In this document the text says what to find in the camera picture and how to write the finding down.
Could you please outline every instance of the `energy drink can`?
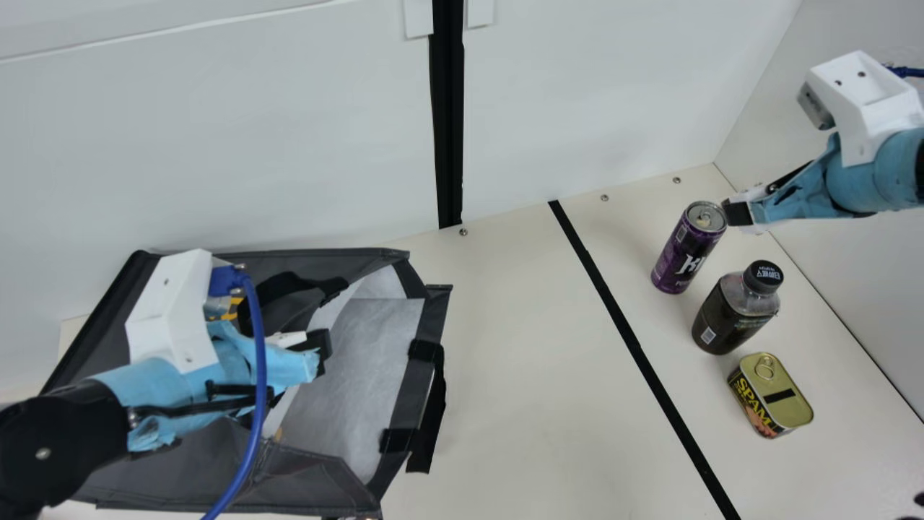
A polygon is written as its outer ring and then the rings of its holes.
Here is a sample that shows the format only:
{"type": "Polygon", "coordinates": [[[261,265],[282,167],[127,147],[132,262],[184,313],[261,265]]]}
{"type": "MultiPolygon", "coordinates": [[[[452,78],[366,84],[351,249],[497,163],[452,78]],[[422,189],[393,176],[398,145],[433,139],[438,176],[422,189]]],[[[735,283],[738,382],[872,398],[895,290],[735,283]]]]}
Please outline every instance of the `energy drink can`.
{"type": "Polygon", "coordinates": [[[746,355],[728,384],[762,436],[774,439],[805,426],[815,416],[783,364],[769,353],[746,355]]]}
{"type": "Polygon", "coordinates": [[[726,227],[725,213],[718,205],[705,201],[691,204],[651,271],[654,286],[670,294],[686,291],[726,227]]]}

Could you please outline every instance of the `plastic bottle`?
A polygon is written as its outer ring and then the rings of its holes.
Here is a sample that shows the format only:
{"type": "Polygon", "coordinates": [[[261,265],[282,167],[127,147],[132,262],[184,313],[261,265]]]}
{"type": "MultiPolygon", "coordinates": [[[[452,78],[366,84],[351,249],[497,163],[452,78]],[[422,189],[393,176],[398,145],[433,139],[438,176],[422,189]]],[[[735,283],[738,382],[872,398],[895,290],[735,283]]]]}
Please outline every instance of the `plastic bottle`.
{"type": "Polygon", "coordinates": [[[783,271],[766,260],[721,277],[693,322],[693,341],[714,354],[730,353],[780,310],[783,271]]]}

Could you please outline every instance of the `table surface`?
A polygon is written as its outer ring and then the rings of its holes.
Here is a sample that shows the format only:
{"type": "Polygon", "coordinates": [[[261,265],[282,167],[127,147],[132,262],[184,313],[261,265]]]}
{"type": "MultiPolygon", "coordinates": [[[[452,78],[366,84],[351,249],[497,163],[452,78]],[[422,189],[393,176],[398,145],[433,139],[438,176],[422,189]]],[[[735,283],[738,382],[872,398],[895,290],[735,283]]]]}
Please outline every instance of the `table surface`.
{"type": "Polygon", "coordinates": [[[685,293],[653,288],[651,266],[687,205],[729,194],[709,165],[561,204],[742,518],[924,516],[913,502],[924,491],[924,424],[772,236],[729,229],[685,293]],[[699,305],[721,275],[758,259],[784,272],[780,314],[736,351],[704,353],[690,337],[699,305]],[[775,440],[754,433],[724,383],[761,351],[780,358],[815,412],[775,440]]]}
{"type": "MultiPolygon", "coordinates": [[[[730,190],[708,166],[562,206],[742,518],[924,514],[912,501],[924,490],[924,424],[771,236],[729,230],[686,293],[651,285],[682,210],[730,190]],[[699,304],[722,274],[758,258],[785,273],[779,317],[734,353],[702,352],[689,334],[699,304]],[[760,351],[781,358],[815,411],[811,424],[777,440],[753,431],[724,383],[741,356],[760,351]]],[[[399,474],[385,516],[722,518],[550,208],[466,228],[465,237],[445,229],[384,244],[410,250],[427,283],[456,286],[444,333],[448,407],[432,473],[399,474]]],[[[44,516],[198,517],[74,502],[44,516]]]]}

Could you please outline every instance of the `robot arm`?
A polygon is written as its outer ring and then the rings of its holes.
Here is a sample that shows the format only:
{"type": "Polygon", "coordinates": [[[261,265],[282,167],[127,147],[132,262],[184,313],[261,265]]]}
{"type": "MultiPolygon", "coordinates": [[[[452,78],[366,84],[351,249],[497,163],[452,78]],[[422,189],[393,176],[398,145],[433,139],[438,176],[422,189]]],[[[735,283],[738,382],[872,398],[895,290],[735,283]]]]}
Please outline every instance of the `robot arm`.
{"type": "MultiPolygon", "coordinates": [[[[257,402],[257,349],[227,321],[246,276],[203,250],[162,258],[126,322],[128,365],[0,405],[0,520],[31,520],[103,466],[248,414],[257,402]]],[[[286,348],[305,339],[266,340],[268,401],[314,380],[317,352],[286,348]]]]}
{"type": "Polygon", "coordinates": [[[813,68],[798,97],[839,132],[805,167],[723,202],[729,225],[763,232],[791,218],[853,218],[924,204],[924,109],[917,90],[862,52],[813,68]]]}

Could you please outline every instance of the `bottle cap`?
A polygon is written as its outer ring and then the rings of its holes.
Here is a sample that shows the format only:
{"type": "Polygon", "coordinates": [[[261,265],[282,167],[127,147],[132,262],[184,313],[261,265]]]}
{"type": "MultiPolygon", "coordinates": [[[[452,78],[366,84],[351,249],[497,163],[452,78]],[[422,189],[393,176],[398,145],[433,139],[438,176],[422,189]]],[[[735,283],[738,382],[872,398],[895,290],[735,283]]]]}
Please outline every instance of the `bottle cap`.
{"type": "Polygon", "coordinates": [[[783,271],[773,262],[758,260],[745,270],[745,285],[760,294],[773,294],[783,283],[783,271]]]}

